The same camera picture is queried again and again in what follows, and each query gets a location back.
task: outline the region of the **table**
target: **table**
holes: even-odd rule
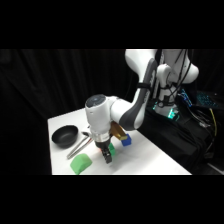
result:
[[[75,175],[70,167],[72,159],[67,160],[66,156],[83,138],[82,134],[79,133],[76,144],[66,150],[60,149],[51,140],[52,134],[65,125],[75,125],[81,132],[88,126],[85,109],[48,120],[53,175]],[[79,154],[86,153],[93,161],[81,175],[191,175],[138,131],[127,133],[132,138],[131,146],[123,147],[118,139],[112,138],[116,155],[111,164],[106,164],[102,152],[94,142],[80,152]]]

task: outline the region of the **black background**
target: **black background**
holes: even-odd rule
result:
[[[1,49],[0,174],[51,174],[47,119],[95,94],[131,101],[125,49]],[[195,49],[198,89],[224,95],[224,49]]]

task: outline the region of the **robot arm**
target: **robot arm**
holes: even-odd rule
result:
[[[107,163],[112,161],[109,152],[111,122],[115,121],[127,131],[138,129],[144,120],[145,108],[151,94],[157,71],[157,49],[126,50],[127,64],[139,75],[139,88],[134,100],[129,103],[117,97],[96,95],[86,102],[86,115],[90,135],[102,150]]]

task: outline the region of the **small blue cube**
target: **small blue cube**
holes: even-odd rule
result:
[[[131,137],[127,134],[128,138],[126,140],[121,141],[124,147],[131,145]]]

